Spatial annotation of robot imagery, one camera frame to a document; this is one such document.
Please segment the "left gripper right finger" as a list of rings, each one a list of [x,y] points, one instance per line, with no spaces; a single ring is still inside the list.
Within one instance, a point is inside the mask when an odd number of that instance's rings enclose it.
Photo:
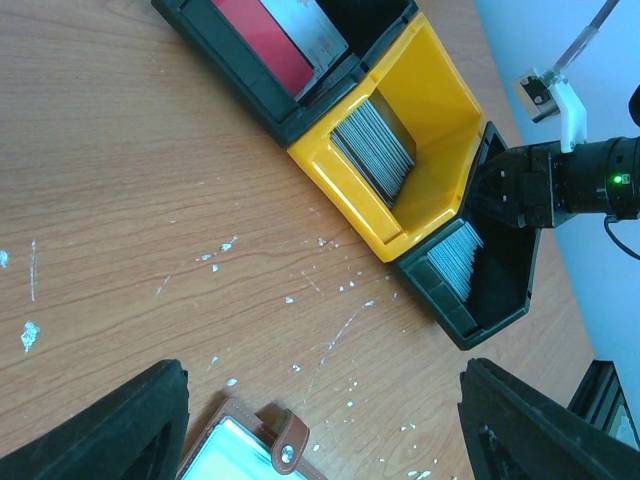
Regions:
[[[612,362],[593,361],[568,406],[485,358],[468,362],[460,385],[475,478],[638,478],[639,432]]]

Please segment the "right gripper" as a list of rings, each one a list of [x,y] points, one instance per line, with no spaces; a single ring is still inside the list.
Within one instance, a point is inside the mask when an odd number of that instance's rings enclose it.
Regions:
[[[556,228],[575,216],[567,187],[573,159],[558,142],[495,154],[474,175],[471,206],[511,228]]]

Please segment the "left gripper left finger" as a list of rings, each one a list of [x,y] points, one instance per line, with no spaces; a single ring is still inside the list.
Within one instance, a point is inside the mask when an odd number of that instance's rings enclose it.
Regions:
[[[174,479],[188,426],[188,373],[161,360],[1,459],[3,479]]]

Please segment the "brown leather card holder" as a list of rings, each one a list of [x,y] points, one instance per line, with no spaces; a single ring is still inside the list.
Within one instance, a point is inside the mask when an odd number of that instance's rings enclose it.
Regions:
[[[226,397],[182,461],[178,479],[323,479],[304,459],[309,427],[291,410],[270,425]]]

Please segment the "yellow bin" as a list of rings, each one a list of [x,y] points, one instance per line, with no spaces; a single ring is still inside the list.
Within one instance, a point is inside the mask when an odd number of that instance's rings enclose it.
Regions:
[[[486,116],[427,17],[288,153],[389,263],[461,210]]]

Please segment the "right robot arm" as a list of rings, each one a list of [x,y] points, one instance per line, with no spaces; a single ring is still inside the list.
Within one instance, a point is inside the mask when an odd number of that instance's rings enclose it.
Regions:
[[[577,214],[639,217],[639,139],[587,140],[587,112],[573,88],[533,77],[515,85],[534,121],[557,115],[560,138],[511,147],[485,160],[468,202],[476,223],[556,228]]]

